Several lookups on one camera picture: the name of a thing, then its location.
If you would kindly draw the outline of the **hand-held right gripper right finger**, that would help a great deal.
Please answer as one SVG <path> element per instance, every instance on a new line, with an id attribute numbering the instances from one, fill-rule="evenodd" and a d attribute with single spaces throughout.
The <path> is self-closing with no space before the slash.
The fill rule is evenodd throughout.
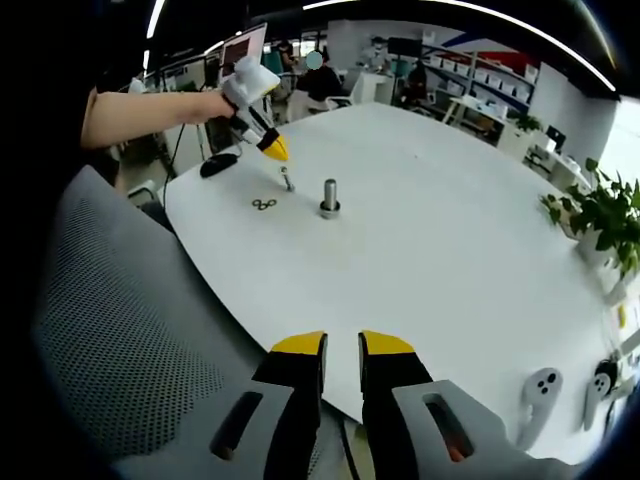
<path id="1" fill-rule="evenodd" d="M 572 479 L 574 467 L 515 447 L 494 412 L 435 381 L 413 347 L 358 335 L 362 422 L 378 479 Z"/>

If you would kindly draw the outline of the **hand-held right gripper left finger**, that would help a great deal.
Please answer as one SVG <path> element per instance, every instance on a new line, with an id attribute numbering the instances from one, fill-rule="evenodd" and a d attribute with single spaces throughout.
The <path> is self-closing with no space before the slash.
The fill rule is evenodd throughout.
<path id="1" fill-rule="evenodd" d="M 275 344 L 252 378 L 205 399 L 176 436 L 114 466 L 124 479 L 304 479 L 321 422 L 327 335 Z"/>

